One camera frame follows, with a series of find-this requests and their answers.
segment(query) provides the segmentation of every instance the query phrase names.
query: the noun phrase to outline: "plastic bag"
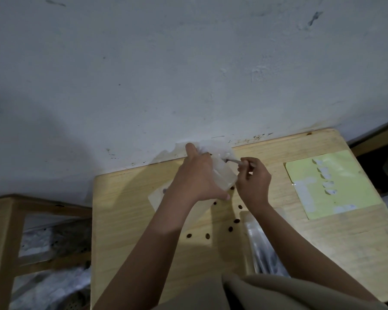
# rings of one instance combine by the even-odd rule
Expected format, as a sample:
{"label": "plastic bag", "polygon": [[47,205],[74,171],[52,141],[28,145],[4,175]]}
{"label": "plastic bag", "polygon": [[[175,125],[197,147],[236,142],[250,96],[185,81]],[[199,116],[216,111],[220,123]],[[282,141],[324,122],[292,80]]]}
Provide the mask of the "plastic bag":
{"label": "plastic bag", "polygon": [[256,273],[273,274],[290,277],[279,256],[274,251],[269,239],[251,213],[244,220],[250,246],[253,253],[254,271]]}
{"label": "plastic bag", "polygon": [[[237,175],[234,174],[230,166],[223,161],[223,159],[236,159],[231,147],[227,146],[226,143],[214,140],[203,140],[199,143],[194,143],[194,145],[200,154],[205,152],[212,154],[213,180],[218,187],[227,191],[237,181]],[[172,181],[164,183],[148,196],[148,200],[155,211],[160,206],[164,194],[171,183]],[[188,214],[182,230],[185,231],[194,224],[211,207],[215,200],[216,199],[197,202]]]}

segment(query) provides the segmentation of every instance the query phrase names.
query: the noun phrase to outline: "dark stain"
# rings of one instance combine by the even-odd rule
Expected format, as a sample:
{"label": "dark stain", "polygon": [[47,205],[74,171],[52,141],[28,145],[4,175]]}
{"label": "dark stain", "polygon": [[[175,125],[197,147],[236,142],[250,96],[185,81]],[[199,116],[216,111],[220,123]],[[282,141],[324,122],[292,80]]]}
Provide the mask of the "dark stain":
{"label": "dark stain", "polygon": [[317,20],[317,19],[319,18],[319,16],[321,16],[322,13],[323,13],[323,12],[316,12],[315,15],[313,15],[312,19],[310,20],[310,22],[308,22],[307,24],[308,24],[309,26],[312,26],[313,22],[314,22],[315,20]]}
{"label": "dark stain", "polygon": [[60,5],[60,6],[66,7],[66,4],[63,4],[63,3],[58,3],[58,2],[55,2],[55,1],[52,1],[52,0],[45,0],[45,1],[48,4]]}

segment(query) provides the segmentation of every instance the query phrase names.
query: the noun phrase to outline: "wooden stool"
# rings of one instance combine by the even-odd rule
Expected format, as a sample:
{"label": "wooden stool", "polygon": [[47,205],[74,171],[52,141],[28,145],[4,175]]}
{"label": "wooden stool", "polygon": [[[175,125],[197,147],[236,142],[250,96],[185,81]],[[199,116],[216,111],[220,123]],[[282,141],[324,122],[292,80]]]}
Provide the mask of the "wooden stool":
{"label": "wooden stool", "polygon": [[0,198],[0,310],[9,307],[14,277],[73,267],[91,259],[90,252],[33,263],[19,259],[24,219],[30,213],[92,217],[92,208],[16,195]]}

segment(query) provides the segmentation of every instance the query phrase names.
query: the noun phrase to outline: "white wall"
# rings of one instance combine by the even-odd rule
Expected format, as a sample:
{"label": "white wall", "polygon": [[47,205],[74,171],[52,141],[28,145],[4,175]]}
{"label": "white wall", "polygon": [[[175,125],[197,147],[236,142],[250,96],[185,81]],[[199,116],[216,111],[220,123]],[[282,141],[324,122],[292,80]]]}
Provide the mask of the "white wall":
{"label": "white wall", "polygon": [[388,121],[388,0],[52,1],[0,0],[0,194],[90,204],[186,140]]}

